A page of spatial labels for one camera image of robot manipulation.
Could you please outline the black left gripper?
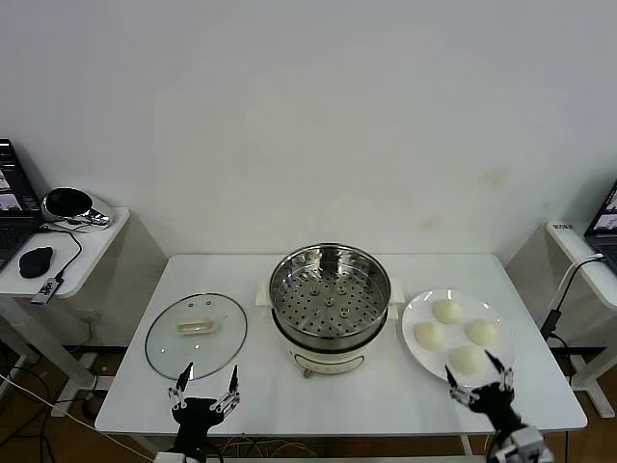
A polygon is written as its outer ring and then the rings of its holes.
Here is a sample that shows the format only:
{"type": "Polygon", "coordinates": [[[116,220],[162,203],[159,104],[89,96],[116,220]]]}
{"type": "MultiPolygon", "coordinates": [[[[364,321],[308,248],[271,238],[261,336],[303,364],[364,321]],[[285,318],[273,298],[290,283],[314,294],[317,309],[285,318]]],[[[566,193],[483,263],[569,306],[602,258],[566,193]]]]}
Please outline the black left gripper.
{"type": "Polygon", "coordinates": [[[171,452],[216,452],[209,441],[208,431],[223,422],[240,402],[238,392],[238,366],[235,366],[229,381],[228,391],[218,400],[213,398],[184,398],[188,382],[192,379],[193,363],[190,363],[168,388],[172,401],[172,414],[179,429],[171,452]]]}

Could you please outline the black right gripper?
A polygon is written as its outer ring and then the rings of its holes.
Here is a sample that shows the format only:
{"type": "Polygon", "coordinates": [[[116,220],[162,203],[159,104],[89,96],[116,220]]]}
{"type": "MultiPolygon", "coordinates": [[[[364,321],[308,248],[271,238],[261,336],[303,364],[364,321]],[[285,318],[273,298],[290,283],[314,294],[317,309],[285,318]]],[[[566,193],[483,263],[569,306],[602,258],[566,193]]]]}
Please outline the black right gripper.
{"type": "Polygon", "coordinates": [[[462,387],[445,366],[450,396],[461,404],[469,404],[472,412],[485,415],[497,434],[509,435],[523,427],[521,417],[513,410],[514,372],[497,356],[485,350],[491,365],[497,373],[497,380],[481,388],[470,390],[462,387]]]}

